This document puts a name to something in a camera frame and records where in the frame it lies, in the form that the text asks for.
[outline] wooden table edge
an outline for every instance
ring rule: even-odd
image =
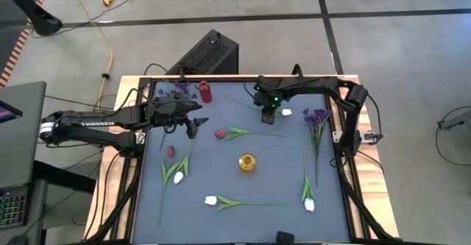
[[[295,77],[295,75],[264,75],[266,77]],[[246,75],[185,75],[185,78],[188,79],[238,79],[238,78],[256,78],[258,74],[246,74]],[[358,75],[305,75],[305,77],[339,77],[345,80],[352,80],[353,82],[359,83]],[[132,88],[138,88],[139,82],[143,78],[149,79],[179,79],[180,76],[177,75],[147,75],[147,76],[123,76],[121,78],[121,82],[119,85],[116,101],[115,101],[115,109],[117,109],[125,100],[126,95]],[[135,99],[135,95],[131,95],[130,101]],[[333,107],[334,111],[334,121],[336,126],[339,129],[339,119],[338,113],[336,109]],[[369,131],[371,130],[371,125],[369,122],[368,112],[366,110],[366,106],[361,111],[361,117],[359,121],[358,128],[360,131]],[[119,132],[118,129],[113,128],[111,129],[112,132]],[[377,161],[380,161],[378,156],[378,151],[376,146],[367,146],[361,145],[360,150],[362,152],[367,153],[369,156],[375,158]],[[111,147],[106,147],[103,158],[102,158],[102,165],[100,167],[100,174],[105,174],[106,170],[110,164],[111,159],[116,154],[116,150]],[[355,162],[357,166],[358,178],[361,184],[361,190],[364,198],[364,203],[372,213],[372,215],[376,218],[376,220],[381,224],[385,231],[389,234],[397,237],[397,226],[394,219],[394,214],[392,212],[391,202],[389,200],[389,194],[386,187],[386,182],[384,179],[384,175],[382,174],[381,170],[372,162],[368,161],[366,158],[360,156],[360,154],[355,157]],[[107,218],[108,214],[114,208],[116,204],[116,197],[118,193],[118,186],[121,180],[121,173],[123,171],[123,158],[118,158],[115,160],[113,167],[110,170],[110,175],[107,181],[107,196],[105,202],[105,210],[104,210],[104,219]],[[130,177],[134,172],[133,164],[131,165],[132,171],[130,172]],[[104,189],[104,182],[105,176],[100,176],[100,180],[97,180],[97,184],[100,183],[100,195],[99,195],[99,205],[97,209],[97,215],[95,218],[95,222],[92,225],[90,234],[88,236],[93,235],[98,230],[99,224],[99,216],[102,211],[102,200],[103,200],[103,189]],[[92,203],[90,212],[88,214],[88,220],[85,227],[85,231],[91,225],[91,219],[93,218],[93,214],[95,213],[95,204],[96,204],[96,187],[95,192],[93,193]],[[355,232],[357,237],[363,237],[363,233],[361,232],[361,225],[359,220],[358,210],[356,210],[355,205],[352,205],[352,213],[353,213],[353,220],[355,225]],[[124,228],[126,226],[126,219],[127,219],[127,212],[128,212],[129,204],[123,209],[121,213],[120,222],[118,223],[118,238],[122,238],[124,236]]]

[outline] keyboard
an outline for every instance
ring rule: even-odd
[[[0,230],[26,224],[28,185],[0,189]]]

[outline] orange and black striped tape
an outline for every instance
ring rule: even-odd
[[[36,4],[39,6],[41,6],[43,2],[44,0],[36,0]],[[26,25],[32,25],[29,18]],[[7,85],[7,82],[12,75],[13,69],[15,69],[16,62],[18,61],[18,58],[20,57],[21,50],[23,50],[24,44],[26,43],[26,40],[28,39],[30,32],[31,32],[31,29],[24,29],[23,31],[21,31],[21,34],[18,37],[18,40],[16,41],[16,45],[13,48],[12,54],[10,55],[10,58],[8,59],[7,64],[3,72],[0,75],[0,88],[3,88]]]

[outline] concrete floor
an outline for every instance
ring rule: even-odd
[[[101,0],[83,1],[91,15],[105,9]],[[329,13],[471,7],[471,0],[325,1]],[[45,0],[43,5],[66,24],[86,21],[75,0]],[[320,13],[320,9],[318,0],[132,0],[99,20]],[[440,159],[434,132],[447,111],[470,103],[465,86],[471,77],[471,15],[336,18],[331,22],[344,72],[360,75],[380,106],[385,138],[378,148],[400,236],[407,241],[468,244],[470,168]],[[241,74],[290,73],[295,63],[306,74],[335,73],[322,19],[115,26],[103,28],[116,55],[105,93],[115,93],[122,75],[142,74],[149,63],[171,67],[210,29],[241,44]],[[107,61],[105,42],[93,27],[30,38],[8,85],[44,80],[49,95],[94,103]],[[104,106],[113,103],[108,99]],[[374,110],[368,105],[377,128]],[[43,113],[64,108],[88,109],[46,100]],[[443,132],[442,151],[456,162],[471,163],[469,137],[464,127]],[[37,159],[63,167],[94,151],[92,146],[40,147]],[[87,174],[93,165],[88,162],[77,172]],[[51,188],[48,202],[53,204],[66,194]],[[70,225],[70,220],[89,204],[89,196],[76,195],[49,214],[46,224],[62,227],[49,231],[47,244],[78,241],[83,227]]]

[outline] red bottle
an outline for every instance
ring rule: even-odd
[[[199,95],[201,95],[201,100],[203,102],[211,102],[213,100],[213,96],[211,95],[211,87],[209,83],[206,81],[201,81],[199,83]]]

